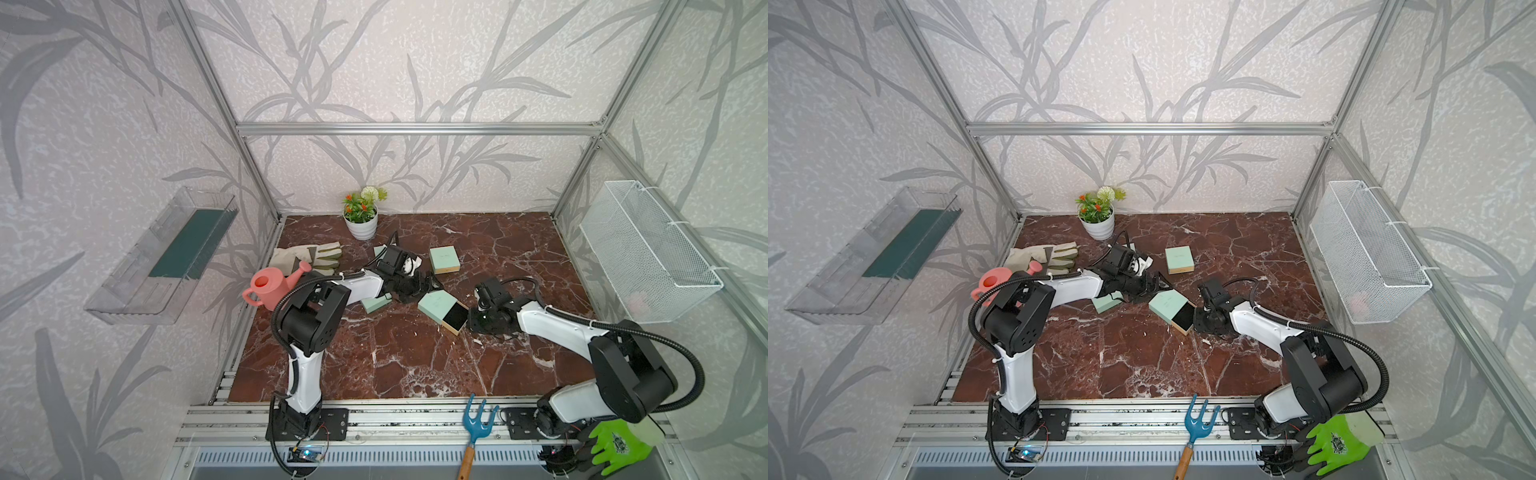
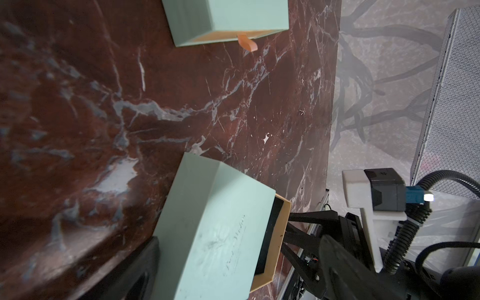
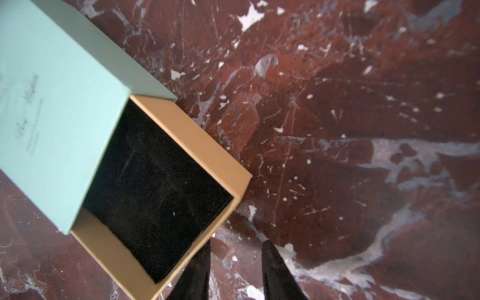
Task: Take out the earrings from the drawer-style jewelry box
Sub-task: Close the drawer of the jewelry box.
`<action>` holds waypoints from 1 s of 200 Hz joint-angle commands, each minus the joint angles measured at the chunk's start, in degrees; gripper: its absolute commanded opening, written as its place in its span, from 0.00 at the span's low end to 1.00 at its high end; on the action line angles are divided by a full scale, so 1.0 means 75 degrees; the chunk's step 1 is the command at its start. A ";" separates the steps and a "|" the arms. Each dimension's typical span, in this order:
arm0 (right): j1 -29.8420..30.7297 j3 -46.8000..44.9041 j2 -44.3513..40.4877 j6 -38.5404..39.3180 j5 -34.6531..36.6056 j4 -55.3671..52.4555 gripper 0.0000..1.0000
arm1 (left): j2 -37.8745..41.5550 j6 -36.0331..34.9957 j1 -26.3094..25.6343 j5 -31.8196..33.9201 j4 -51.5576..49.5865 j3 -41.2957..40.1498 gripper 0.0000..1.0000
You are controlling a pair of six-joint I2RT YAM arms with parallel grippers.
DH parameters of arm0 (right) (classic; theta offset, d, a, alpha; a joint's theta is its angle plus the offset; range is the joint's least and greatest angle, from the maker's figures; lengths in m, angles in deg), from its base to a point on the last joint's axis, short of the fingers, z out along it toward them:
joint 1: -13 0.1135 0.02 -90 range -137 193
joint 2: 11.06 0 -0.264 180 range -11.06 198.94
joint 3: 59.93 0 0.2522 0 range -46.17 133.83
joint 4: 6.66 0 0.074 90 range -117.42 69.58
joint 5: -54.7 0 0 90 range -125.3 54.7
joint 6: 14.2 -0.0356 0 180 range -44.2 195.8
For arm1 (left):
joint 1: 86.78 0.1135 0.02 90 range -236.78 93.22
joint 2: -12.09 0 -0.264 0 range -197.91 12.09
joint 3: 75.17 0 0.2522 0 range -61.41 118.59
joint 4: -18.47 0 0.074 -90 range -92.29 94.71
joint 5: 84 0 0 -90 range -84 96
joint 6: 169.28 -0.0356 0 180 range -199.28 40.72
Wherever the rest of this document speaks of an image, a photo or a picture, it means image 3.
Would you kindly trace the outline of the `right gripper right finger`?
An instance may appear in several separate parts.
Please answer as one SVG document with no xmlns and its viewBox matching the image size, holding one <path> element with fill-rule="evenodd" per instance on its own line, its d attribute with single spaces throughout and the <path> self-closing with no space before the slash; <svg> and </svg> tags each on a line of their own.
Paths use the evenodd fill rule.
<svg viewBox="0 0 480 300">
<path fill-rule="evenodd" d="M 307 299 L 270 240 L 262 244 L 262 279 L 266 300 Z"/>
</svg>

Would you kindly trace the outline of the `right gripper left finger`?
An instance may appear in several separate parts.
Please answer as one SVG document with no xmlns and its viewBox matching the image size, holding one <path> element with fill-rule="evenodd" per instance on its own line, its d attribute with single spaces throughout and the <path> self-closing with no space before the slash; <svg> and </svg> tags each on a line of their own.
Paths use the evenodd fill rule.
<svg viewBox="0 0 480 300">
<path fill-rule="evenodd" d="M 211 271 L 211 243 L 192 257 L 168 300 L 208 300 Z"/>
</svg>

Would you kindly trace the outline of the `mint drawer jewelry box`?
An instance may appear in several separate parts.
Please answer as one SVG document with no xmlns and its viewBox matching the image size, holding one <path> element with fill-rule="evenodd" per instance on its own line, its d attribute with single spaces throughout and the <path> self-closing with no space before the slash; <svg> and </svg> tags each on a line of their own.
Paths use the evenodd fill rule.
<svg viewBox="0 0 480 300">
<path fill-rule="evenodd" d="M 83 208 L 129 102 L 232 196 L 159 282 Z M 1 2 L 1 171 L 133 300 L 158 298 L 239 205 L 252 177 L 171 91 L 62 1 Z"/>
</svg>

